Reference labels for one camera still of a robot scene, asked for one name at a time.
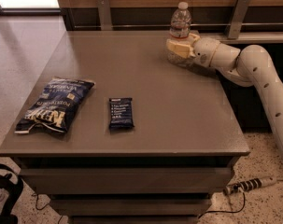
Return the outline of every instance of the dark blue wrapper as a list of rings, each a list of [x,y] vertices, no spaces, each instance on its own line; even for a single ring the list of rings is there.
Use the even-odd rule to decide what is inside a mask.
[[[67,133],[79,105],[93,85],[91,81],[54,78],[18,122],[15,133],[29,133],[38,126]]]
[[[132,129],[134,127],[132,98],[110,98],[109,102],[111,114],[109,129]]]

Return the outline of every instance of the chip bag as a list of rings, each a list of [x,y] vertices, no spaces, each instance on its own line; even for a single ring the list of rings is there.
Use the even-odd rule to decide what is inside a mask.
[[[53,78],[18,122],[15,133],[29,133],[40,126],[67,133],[79,105],[93,86],[92,81]]]

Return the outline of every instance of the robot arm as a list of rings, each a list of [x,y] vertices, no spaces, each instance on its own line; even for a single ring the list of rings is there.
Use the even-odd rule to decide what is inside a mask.
[[[219,70],[237,85],[254,85],[283,160],[283,83],[268,52],[256,45],[241,51],[212,38],[191,36],[192,39],[183,43],[183,48],[179,46],[179,41],[173,44],[173,40],[169,39],[168,49],[190,63]]]

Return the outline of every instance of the floor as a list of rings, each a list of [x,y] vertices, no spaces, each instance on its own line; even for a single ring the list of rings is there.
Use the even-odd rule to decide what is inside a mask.
[[[0,17],[0,145],[65,32],[61,17]],[[283,179],[283,163],[272,134],[244,135],[251,153],[235,165],[232,183],[268,175]],[[19,171],[10,159],[0,158],[0,162]],[[283,223],[283,181],[245,194],[246,205],[240,213],[205,214],[199,224]],[[38,209],[48,201],[41,195]],[[67,223],[67,217],[60,217],[49,206],[38,211],[35,202],[34,192],[25,185],[13,209],[20,224]],[[229,197],[216,193],[209,210],[233,211],[242,205],[241,193]]]

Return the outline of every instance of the table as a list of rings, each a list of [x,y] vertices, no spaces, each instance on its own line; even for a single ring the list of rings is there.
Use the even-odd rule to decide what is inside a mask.
[[[73,223],[196,223],[249,153],[218,77],[167,61],[165,31],[68,32],[0,156]],[[96,82],[67,134],[16,123],[52,77]],[[109,98],[132,97],[134,129],[111,132]]]

